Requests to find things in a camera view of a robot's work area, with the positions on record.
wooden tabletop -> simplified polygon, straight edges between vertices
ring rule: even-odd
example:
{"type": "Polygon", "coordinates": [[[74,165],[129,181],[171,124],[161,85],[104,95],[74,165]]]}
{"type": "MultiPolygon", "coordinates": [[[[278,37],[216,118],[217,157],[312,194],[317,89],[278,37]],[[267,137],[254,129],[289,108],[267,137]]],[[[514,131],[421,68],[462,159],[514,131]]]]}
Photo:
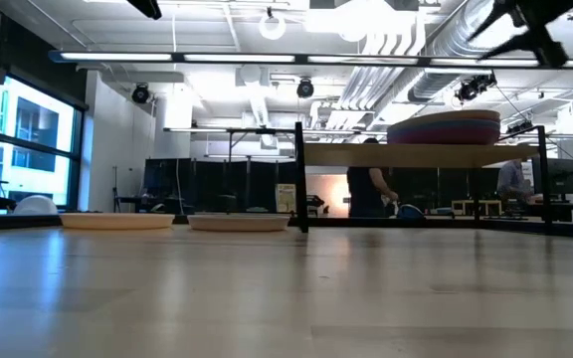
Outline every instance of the wooden tabletop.
{"type": "Polygon", "coordinates": [[[536,156],[537,146],[438,144],[304,145],[304,163],[316,166],[481,168],[536,156]]]}

exposed ductwork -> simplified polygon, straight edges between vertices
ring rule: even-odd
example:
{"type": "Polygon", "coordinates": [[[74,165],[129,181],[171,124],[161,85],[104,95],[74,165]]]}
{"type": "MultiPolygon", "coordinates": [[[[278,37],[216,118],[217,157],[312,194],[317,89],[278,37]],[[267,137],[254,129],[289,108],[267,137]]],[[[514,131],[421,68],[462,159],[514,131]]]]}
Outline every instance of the exposed ductwork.
{"type": "MultiPolygon", "coordinates": [[[[493,32],[488,32],[489,36],[479,37],[471,43],[468,42],[468,37],[489,14],[492,5],[493,2],[490,0],[469,0],[424,48],[421,55],[430,57],[478,57],[504,38],[509,38],[512,35],[511,32],[501,32],[495,29],[493,32]]],[[[459,76],[458,74],[427,73],[422,69],[406,69],[389,93],[377,105],[376,116],[379,116],[385,106],[394,100],[428,102],[443,88],[456,81],[459,76]]]]}

white wall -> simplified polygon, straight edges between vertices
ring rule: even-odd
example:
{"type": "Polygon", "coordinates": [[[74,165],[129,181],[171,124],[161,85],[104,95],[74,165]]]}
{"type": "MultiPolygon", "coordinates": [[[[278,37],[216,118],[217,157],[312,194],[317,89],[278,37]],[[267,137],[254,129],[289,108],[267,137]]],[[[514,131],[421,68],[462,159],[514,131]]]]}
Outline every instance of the white wall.
{"type": "Polygon", "coordinates": [[[79,206],[111,212],[112,167],[117,167],[118,195],[137,195],[145,159],[153,153],[156,120],[106,85],[98,72],[88,73],[86,103],[90,110],[84,120],[79,206]]]}
{"type": "Polygon", "coordinates": [[[165,132],[165,127],[190,127],[191,105],[186,106],[174,103],[174,100],[188,100],[187,98],[162,98],[156,102],[156,130],[153,158],[189,158],[190,134],[182,132],[165,132]]]}

man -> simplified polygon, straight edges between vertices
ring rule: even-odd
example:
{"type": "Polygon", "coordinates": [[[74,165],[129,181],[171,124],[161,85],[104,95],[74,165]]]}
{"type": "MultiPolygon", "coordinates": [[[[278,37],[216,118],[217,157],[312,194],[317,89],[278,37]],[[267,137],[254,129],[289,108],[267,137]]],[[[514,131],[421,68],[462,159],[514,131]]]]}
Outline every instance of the man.
{"type": "Polygon", "coordinates": [[[501,200],[518,199],[526,202],[532,195],[530,185],[523,178],[522,162],[527,159],[510,160],[498,171],[496,193],[501,200]]]}
{"type": "MultiPolygon", "coordinates": [[[[377,139],[368,138],[364,144],[379,144],[377,139]]],[[[379,168],[350,167],[346,173],[350,192],[350,218],[385,218],[382,195],[395,202],[399,196],[384,180],[379,168]]]]}

cable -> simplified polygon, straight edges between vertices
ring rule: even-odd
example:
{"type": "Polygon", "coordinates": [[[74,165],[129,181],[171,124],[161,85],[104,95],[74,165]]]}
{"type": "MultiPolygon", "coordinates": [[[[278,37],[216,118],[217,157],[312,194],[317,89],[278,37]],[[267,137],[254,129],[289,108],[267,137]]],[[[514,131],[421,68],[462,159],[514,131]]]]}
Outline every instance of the cable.
{"type": "Polygon", "coordinates": [[[180,215],[185,215],[183,210],[183,197],[180,193],[180,178],[178,177],[178,162],[180,158],[176,158],[176,185],[178,186],[178,205],[180,206],[180,215]]]}
{"type": "Polygon", "coordinates": [[[496,87],[496,89],[497,89],[499,92],[501,92],[501,94],[503,95],[503,97],[505,98],[505,100],[507,100],[507,102],[509,103],[509,105],[511,105],[512,108],[514,108],[514,110],[516,110],[516,112],[517,112],[520,116],[523,117],[523,119],[529,120],[529,119],[527,119],[527,117],[525,116],[525,114],[523,114],[523,112],[520,111],[520,109],[518,109],[518,108],[516,107],[516,105],[514,105],[514,103],[512,103],[512,101],[507,97],[507,95],[505,95],[505,93],[503,93],[503,90],[502,90],[498,85],[495,85],[495,87],[496,87]]]}
{"type": "MultiPolygon", "coordinates": [[[[503,91],[501,90],[501,88],[500,88],[498,85],[496,85],[495,87],[496,87],[496,89],[503,95],[503,97],[505,98],[505,100],[507,100],[507,102],[512,106],[512,108],[514,108],[514,110],[516,110],[516,112],[517,112],[520,116],[523,117],[523,119],[529,120],[529,119],[525,116],[525,114],[523,114],[523,112],[520,111],[520,110],[516,107],[516,105],[514,105],[514,103],[512,103],[512,101],[507,97],[507,95],[505,95],[505,93],[503,93],[503,91]]],[[[553,141],[552,139],[550,139],[550,138],[547,137],[547,136],[545,137],[545,139],[546,139],[547,141],[551,142],[552,144],[556,145],[556,148],[557,148],[558,150],[562,151],[562,152],[565,153],[567,156],[569,156],[570,158],[573,159],[573,155],[570,154],[570,153],[568,153],[565,149],[561,148],[561,147],[558,145],[557,142],[553,141]]]]}

